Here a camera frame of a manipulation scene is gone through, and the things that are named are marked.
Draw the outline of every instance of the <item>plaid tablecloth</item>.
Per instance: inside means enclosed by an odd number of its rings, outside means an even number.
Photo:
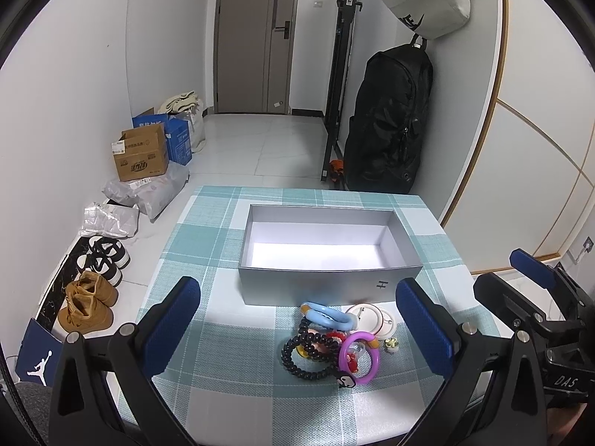
[[[394,210],[424,264],[417,282],[459,322],[498,335],[473,296],[472,278],[436,219],[417,196],[273,188],[198,188],[179,218],[149,286],[140,319],[180,277],[194,277],[202,298],[167,370],[153,381],[201,445],[360,445],[407,432],[442,379],[433,375],[396,305],[396,354],[382,352],[366,386],[339,389],[332,379],[299,380],[283,369],[282,345],[302,318],[296,307],[244,305],[238,264],[250,204]],[[123,417],[133,420],[122,395]]]

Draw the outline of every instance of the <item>sneaker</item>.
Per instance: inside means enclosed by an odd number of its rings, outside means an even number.
[[[110,258],[93,251],[79,256],[76,260],[76,268],[80,274],[85,270],[100,274],[114,287],[120,285],[122,281],[122,272],[115,266],[114,262]]]
[[[80,278],[66,286],[66,294],[69,289],[80,295],[91,295],[103,305],[113,307],[118,300],[118,291],[100,274],[85,270]]]
[[[109,329],[114,323],[114,312],[93,295],[76,293],[67,287],[66,306],[58,312],[58,322],[66,332],[89,332]]]
[[[89,248],[95,253],[110,258],[120,269],[130,263],[130,255],[124,250],[124,245],[118,239],[93,236],[89,238]]]

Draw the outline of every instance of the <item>jumpman logo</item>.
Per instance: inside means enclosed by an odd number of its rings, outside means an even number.
[[[44,378],[44,372],[45,372],[45,366],[48,363],[49,358],[52,357],[52,351],[48,351],[48,357],[46,359],[42,359],[41,362],[39,364],[37,364],[35,366],[35,371],[34,372],[27,372],[28,376],[37,376],[41,379],[41,383],[44,385],[44,387],[46,386],[45,383],[45,378]]]

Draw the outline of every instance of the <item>brown boot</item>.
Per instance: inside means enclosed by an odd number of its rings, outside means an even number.
[[[66,286],[75,287],[74,293],[93,295],[97,300],[108,307],[113,307],[118,300],[118,291],[100,274],[85,270],[80,278]]]
[[[75,293],[72,284],[66,287],[66,306],[58,312],[58,322],[67,332],[83,335],[109,329],[114,323],[114,313],[93,295]]]

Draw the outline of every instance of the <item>open box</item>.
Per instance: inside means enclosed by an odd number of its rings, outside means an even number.
[[[422,265],[393,211],[252,204],[240,259],[248,305],[395,300]]]

